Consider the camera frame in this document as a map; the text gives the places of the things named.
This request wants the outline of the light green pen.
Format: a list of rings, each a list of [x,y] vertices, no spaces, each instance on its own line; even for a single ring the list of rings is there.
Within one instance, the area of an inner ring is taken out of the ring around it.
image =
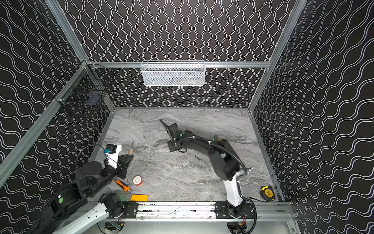
[[[202,159],[200,159],[199,157],[195,156],[197,158],[197,160],[202,163],[205,167],[207,167],[209,170],[211,170],[211,168],[208,166],[207,163],[205,163]]]

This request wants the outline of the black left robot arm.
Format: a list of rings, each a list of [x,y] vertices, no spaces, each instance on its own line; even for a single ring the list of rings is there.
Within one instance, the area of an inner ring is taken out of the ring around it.
[[[91,161],[76,169],[75,180],[60,187],[45,203],[41,216],[27,231],[29,234],[51,234],[60,224],[75,214],[79,208],[94,198],[115,178],[125,179],[133,155],[118,157],[117,167],[104,160],[105,167],[98,161]]]

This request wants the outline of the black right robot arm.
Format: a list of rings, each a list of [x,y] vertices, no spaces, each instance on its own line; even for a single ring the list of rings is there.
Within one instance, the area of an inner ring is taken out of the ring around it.
[[[183,132],[176,123],[166,125],[160,121],[170,137],[168,147],[171,152],[192,149],[208,156],[214,172],[224,182],[228,214],[234,218],[241,217],[246,202],[239,179],[247,175],[247,168],[230,143],[225,139],[210,140],[188,130]]]

